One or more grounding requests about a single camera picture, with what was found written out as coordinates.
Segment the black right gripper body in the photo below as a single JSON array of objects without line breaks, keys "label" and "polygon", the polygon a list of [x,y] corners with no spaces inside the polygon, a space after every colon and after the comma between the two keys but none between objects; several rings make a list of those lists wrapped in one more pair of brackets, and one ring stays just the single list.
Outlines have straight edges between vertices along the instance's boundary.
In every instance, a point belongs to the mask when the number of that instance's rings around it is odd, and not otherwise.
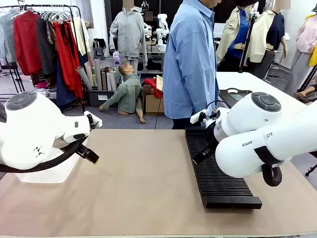
[{"label": "black right gripper body", "polygon": [[205,128],[204,131],[204,138],[205,141],[208,143],[208,149],[210,149],[211,151],[215,151],[219,142],[216,139],[215,135],[214,135],[214,127],[215,127],[215,123],[210,124],[207,128]]}]

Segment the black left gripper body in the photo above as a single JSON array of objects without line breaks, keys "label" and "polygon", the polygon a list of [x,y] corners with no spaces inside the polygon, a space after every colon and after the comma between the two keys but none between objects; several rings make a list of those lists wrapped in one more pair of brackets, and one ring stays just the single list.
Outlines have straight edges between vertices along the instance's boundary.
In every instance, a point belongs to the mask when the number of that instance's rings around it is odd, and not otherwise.
[{"label": "black left gripper body", "polygon": [[78,154],[79,156],[86,156],[87,155],[87,147],[84,144],[85,141],[86,141],[86,138],[78,140],[79,145],[77,146],[75,153]]}]

